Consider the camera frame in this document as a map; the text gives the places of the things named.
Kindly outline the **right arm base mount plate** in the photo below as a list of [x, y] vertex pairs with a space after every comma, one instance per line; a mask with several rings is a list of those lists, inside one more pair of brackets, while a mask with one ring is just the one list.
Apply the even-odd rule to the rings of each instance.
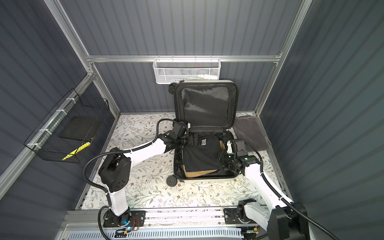
[[245, 217], [244, 213], [240, 213], [237, 208], [224, 208], [224, 218], [227, 225], [235, 224], [253, 224], [256, 222]]

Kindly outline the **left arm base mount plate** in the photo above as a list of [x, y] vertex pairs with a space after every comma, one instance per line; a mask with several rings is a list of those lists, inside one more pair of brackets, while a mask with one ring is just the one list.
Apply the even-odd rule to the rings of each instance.
[[146, 213], [146, 211], [127, 210], [121, 216], [116, 216], [111, 210], [107, 210], [103, 215], [103, 227], [142, 227], [144, 225]]

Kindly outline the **black carry-on suitcase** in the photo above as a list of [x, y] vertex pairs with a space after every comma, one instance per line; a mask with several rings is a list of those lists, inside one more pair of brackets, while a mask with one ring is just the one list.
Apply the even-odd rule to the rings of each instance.
[[223, 169], [217, 155], [227, 151], [234, 139], [233, 127], [238, 102], [238, 87], [231, 81], [184, 81], [169, 85], [175, 105], [175, 121], [191, 124], [190, 133], [199, 135], [198, 146], [174, 149], [174, 172], [167, 184], [178, 181], [231, 179], [239, 174]]

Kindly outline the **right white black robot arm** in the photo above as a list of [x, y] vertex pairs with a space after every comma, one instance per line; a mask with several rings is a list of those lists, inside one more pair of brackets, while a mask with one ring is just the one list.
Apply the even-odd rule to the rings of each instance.
[[308, 240], [310, 239], [309, 224], [312, 224], [331, 239], [337, 236], [325, 227], [308, 217], [306, 208], [294, 203], [273, 183], [264, 171], [264, 162], [259, 152], [249, 155], [244, 140], [227, 142], [227, 152], [219, 154], [219, 161], [235, 173], [241, 173], [255, 186], [265, 201], [262, 207], [256, 200], [239, 201], [237, 209], [225, 209], [226, 223], [240, 222], [258, 224], [271, 240]]

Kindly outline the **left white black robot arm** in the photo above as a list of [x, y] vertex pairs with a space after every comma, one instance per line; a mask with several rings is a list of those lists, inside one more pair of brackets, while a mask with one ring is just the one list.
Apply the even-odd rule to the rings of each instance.
[[[128, 227], [132, 219], [125, 193], [125, 186], [129, 181], [131, 169], [149, 158], [185, 145], [190, 128], [191, 124], [185, 121], [177, 122], [172, 119], [160, 119], [156, 124], [156, 135], [152, 141], [131, 149], [114, 149], [99, 154], [86, 163], [82, 172], [84, 180], [90, 186], [104, 191], [108, 201], [108, 205], [101, 207], [98, 212], [98, 227], [104, 239], [108, 240], [109, 237], [102, 227], [102, 210], [109, 210], [116, 218], [124, 216], [125, 219], [121, 225], [122, 229]], [[87, 177], [86, 171], [92, 161], [103, 156], [106, 159], [99, 168], [99, 176], [103, 184], [99, 185]]]

